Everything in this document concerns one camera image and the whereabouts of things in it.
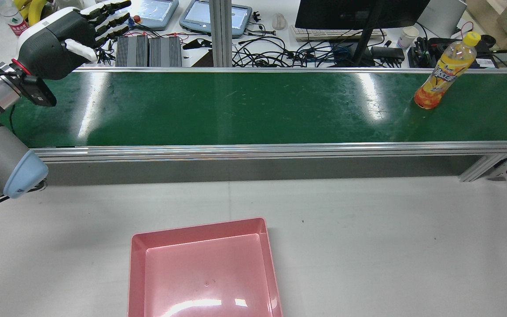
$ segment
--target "robot finger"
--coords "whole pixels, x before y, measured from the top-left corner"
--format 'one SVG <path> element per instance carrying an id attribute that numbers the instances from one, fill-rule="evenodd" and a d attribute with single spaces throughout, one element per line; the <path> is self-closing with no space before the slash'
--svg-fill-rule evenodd
<path id="1" fill-rule="evenodd" d="M 108 29 L 107 32 L 101 36 L 98 36 L 95 39 L 95 45 L 96 47 L 100 47 L 105 42 L 107 42 L 108 39 L 116 38 L 117 36 L 121 36 L 122 34 L 125 34 L 129 31 L 129 26 L 126 24 L 122 24 L 120 26 L 115 26 L 114 28 Z"/>
<path id="2" fill-rule="evenodd" d="M 130 4 L 130 0 L 107 0 L 95 4 L 95 6 L 90 6 L 89 8 L 83 9 L 79 12 L 79 14 L 81 14 L 83 18 L 86 18 L 87 20 L 94 20 L 100 16 L 105 16 L 105 18 L 107 18 L 107 16 L 113 15 L 118 10 L 130 6 Z"/>
<path id="3" fill-rule="evenodd" d="M 90 62 L 97 62 L 97 54 L 95 51 L 89 46 L 85 46 L 78 41 L 74 41 L 71 38 L 68 38 L 64 41 L 66 49 L 74 54 L 82 56 L 86 60 Z"/>
<path id="4" fill-rule="evenodd" d="M 104 22 L 99 24 L 95 28 L 95 37 L 100 37 L 105 32 L 107 32 L 108 29 L 114 28 L 115 26 L 120 26 L 123 24 L 126 20 L 129 19 L 130 13 L 117 13 L 112 16 L 109 16 Z"/>

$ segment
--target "computer mouse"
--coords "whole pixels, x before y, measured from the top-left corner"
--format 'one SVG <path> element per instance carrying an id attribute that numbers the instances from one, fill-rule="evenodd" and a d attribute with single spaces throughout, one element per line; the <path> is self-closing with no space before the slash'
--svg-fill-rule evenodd
<path id="1" fill-rule="evenodd" d="M 272 26 L 275 30 L 283 30 L 287 27 L 287 20 L 283 16 L 283 14 L 276 13 L 273 15 Z"/>

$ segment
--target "conveyor belt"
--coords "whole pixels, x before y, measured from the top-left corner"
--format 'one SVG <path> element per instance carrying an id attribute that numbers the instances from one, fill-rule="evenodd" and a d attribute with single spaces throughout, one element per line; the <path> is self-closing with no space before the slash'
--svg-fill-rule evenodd
<path id="1" fill-rule="evenodd" d="M 507 74 L 465 74 L 432 111 L 411 102 L 427 76 L 74 72 L 48 81 L 56 107 L 22 99 L 14 125 L 31 148 L 507 140 Z"/>

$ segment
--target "paper cup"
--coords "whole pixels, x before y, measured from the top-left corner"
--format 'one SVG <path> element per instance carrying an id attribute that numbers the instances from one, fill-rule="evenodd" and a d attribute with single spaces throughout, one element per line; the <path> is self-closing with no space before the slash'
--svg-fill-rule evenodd
<path id="1" fill-rule="evenodd" d="M 399 48 L 409 48 L 414 39 L 418 37 L 420 32 L 417 28 L 413 26 L 407 26 L 402 29 L 402 34 L 400 34 L 400 38 L 398 39 L 397 46 Z"/>

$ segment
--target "pink tray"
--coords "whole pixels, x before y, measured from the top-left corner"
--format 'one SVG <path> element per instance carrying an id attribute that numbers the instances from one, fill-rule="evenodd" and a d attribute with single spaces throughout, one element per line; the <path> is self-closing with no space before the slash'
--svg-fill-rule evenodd
<path id="1" fill-rule="evenodd" d="M 282 317 L 265 219 L 132 237 L 129 317 Z"/>

